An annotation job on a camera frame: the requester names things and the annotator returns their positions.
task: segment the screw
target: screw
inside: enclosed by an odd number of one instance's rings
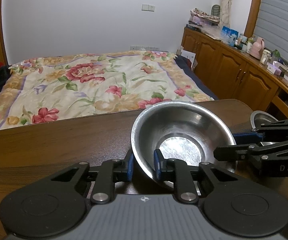
[[[105,193],[95,193],[93,195],[93,199],[96,200],[96,201],[103,202],[103,201],[108,199],[108,195],[105,194]]]
[[[181,194],[181,199],[186,200],[186,201],[192,201],[196,199],[196,195],[191,192],[186,192]]]

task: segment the light switch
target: light switch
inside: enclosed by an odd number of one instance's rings
[[[155,5],[149,5],[148,10],[151,12],[154,12],[155,11]]]
[[[148,4],[142,4],[142,11],[148,11]]]

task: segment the wooden window frame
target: wooden window frame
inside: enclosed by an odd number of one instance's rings
[[[251,37],[257,23],[257,16],[260,10],[261,0],[252,0],[248,22],[245,27],[244,36]]]

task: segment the metal bowl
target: metal bowl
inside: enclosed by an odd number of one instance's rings
[[[274,116],[266,112],[254,111],[251,114],[250,121],[251,121],[252,128],[256,129],[256,128],[260,128],[262,123],[269,124],[271,122],[277,122],[278,119],[276,119]]]
[[[188,102],[167,101],[146,108],[135,120],[131,144],[143,171],[156,181],[153,152],[164,158],[177,158],[188,165],[210,162],[232,172],[236,162],[219,162],[213,151],[218,146],[235,145],[224,122],[209,110]]]

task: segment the cabinet handle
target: cabinet handle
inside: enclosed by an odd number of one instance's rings
[[[197,51],[199,45],[200,45],[200,42],[199,42],[199,43],[195,43],[195,50],[196,50],[196,51]]]
[[[243,72],[243,75],[242,75],[242,77],[241,77],[240,84],[242,83],[245,74],[246,74],[246,72],[244,71],[244,72]]]
[[[239,75],[240,75],[241,71],[242,71],[242,69],[240,68],[240,70],[238,71],[238,74],[236,75],[236,80],[239,79]]]

